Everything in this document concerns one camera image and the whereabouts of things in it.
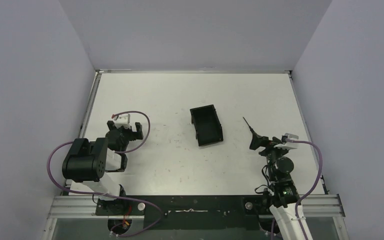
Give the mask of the orange handled screwdriver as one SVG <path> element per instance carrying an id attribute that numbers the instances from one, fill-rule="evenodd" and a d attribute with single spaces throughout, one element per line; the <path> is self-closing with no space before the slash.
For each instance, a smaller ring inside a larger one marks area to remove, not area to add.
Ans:
<path id="1" fill-rule="evenodd" d="M 246 122 L 246 124 L 248 125 L 248 128 L 249 128 L 249 130 L 250 130 L 250 132 L 251 132 L 251 134 L 252 133 L 256 133 L 255 131 L 254 131 L 254 129 L 250 126 L 250 124 L 248 123 L 248 121 L 243 117 L 243 119 L 244 119 L 244 121 Z M 275 143 L 276 141 L 272 138 L 272 139 L 269 139 L 269 145 L 270 144 L 272 144 L 272 143 Z"/>

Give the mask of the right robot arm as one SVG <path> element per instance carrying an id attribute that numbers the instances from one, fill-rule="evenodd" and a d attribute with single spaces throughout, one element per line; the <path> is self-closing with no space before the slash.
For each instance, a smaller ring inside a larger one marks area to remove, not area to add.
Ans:
<path id="1" fill-rule="evenodd" d="M 284 240 L 312 240 L 304 216 L 302 199 L 298 193 L 291 173 L 295 169 L 294 162 L 287 154 L 298 148 L 297 136 L 286 133 L 281 138 L 261 136 L 252 132 L 250 150 L 263 148 L 258 154 L 265 158 L 266 164 L 261 172 L 266 180 L 261 194 L 262 209 L 273 215 L 280 235 Z"/>

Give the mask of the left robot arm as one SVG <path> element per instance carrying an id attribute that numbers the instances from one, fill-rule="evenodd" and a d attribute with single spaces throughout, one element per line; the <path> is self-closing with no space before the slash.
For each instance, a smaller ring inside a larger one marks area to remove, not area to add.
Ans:
<path id="1" fill-rule="evenodd" d="M 132 129 L 129 120 L 107 121 L 105 137 L 95 141 L 77 138 L 73 141 L 62 164 L 62 174 L 74 183 L 90 188 L 95 194 L 101 193 L 97 201 L 96 214 L 126 214 L 131 202 L 125 199 L 124 187 L 114 182 L 109 174 L 124 172 L 128 157 L 125 154 L 130 142 L 143 140 L 142 124 L 135 122 Z"/>

